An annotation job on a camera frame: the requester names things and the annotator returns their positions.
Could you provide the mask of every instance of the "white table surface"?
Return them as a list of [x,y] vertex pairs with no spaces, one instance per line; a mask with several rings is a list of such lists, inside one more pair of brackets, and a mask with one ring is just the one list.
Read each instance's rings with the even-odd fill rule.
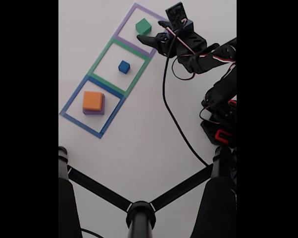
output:
[[[90,69],[134,0],[59,0],[60,112]],[[138,0],[167,18],[177,0]],[[236,0],[184,0],[195,32],[213,43],[237,36]],[[69,165],[132,202],[152,201],[205,166],[182,139],[162,99],[166,58],[156,53],[101,139],[58,115],[59,145]],[[201,101],[229,65],[180,81],[169,63],[166,100],[195,151],[208,163],[216,146],[200,126]],[[176,72],[187,76],[177,64]],[[190,237],[205,183],[156,213],[154,237]],[[104,238],[127,237],[126,213],[74,184],[82,228]]]

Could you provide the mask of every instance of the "green square outline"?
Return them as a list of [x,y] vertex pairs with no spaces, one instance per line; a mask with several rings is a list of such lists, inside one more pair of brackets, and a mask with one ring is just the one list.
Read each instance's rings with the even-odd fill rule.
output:
[[[114,44],[117,44],[118,46],[124,48],[125,50],[129,51],[130,53],[133,53],[133,54],[135,54],[135,55],[137,55],[140,58],[142,58],[142,59],[145,60],[145,62],[143,63],[143,65],[139,69],[138,73],[136,74],[135,78],[133,79],[133,81],[131,82],[131,84],[129,85],[129,87],[128,87],[128,89],[126,91],[118,88],[117,86],[113,85],[112,83],[108,82],[107,80],[103,79],[102,77],[99,77],[98,75],[96,75],[94,73],[94,70],[98,66],[99,62],[102,60],[102,58],[104,57],[104,55],[106,54],[106,52],[108,51],[108,49],[110,48],[110,46],[113,43]],[[148,66],[150,60],[151,60],[150,57],[143,55],[142,53],[140,53],[139,51],[135,50],[134,48],[132,48],[130,46],[127,46],[124,43],[122,43],[119,40],[117,40],[114,37],[112,37],[112,38],[110,38],[110,40],[108,41],[108,43],[106,44],[106,46],[104,47],[104,49],[100,53],[99,57],[96,59],[96,61],[94,62],[94,64],[90,68],[90,70],[88,71],[87,75],[90,76],[90,77],[92,77],[93,79],[95,79],[95,80],[97,80],[97,81],[105,84],[106,86],[110,87],[111,89],[115,90],[116,92],[122,94],[124,97],[127,98],[128,95],[133,90],[133,88],[136,85],[136,83],[138,82],[140,76],[143,74],[145,68]]]

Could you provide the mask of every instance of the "wooden cube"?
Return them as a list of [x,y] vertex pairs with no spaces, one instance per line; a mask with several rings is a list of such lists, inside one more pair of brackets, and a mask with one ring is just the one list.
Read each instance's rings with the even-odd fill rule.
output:
[[103,93],[100,92],[84,92],[83,109],[90,111],[101,111]]

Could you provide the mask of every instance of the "robotic arm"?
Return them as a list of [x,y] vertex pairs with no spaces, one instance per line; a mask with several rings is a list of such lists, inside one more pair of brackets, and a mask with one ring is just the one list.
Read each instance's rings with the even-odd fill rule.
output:
[[189,73],[202,74],[223,64],[232,64],[201,102],[203,110],[212,113],[211,117],[208,120],[200,117],[203,119],[201,126],[212,144],[237,147],[237,101],[232,100],[237,94],[237,38],[222,46],[215,43],[207,47],[206,40],[194,32],[193,22],[187,19],[182,3],[166,12],[170,22],[159,21],[158,24],[167,32],[158,33],[156,37],[138,35],[138,40],[167,56],[171,42],[178,33],[170,58],[176,56]]

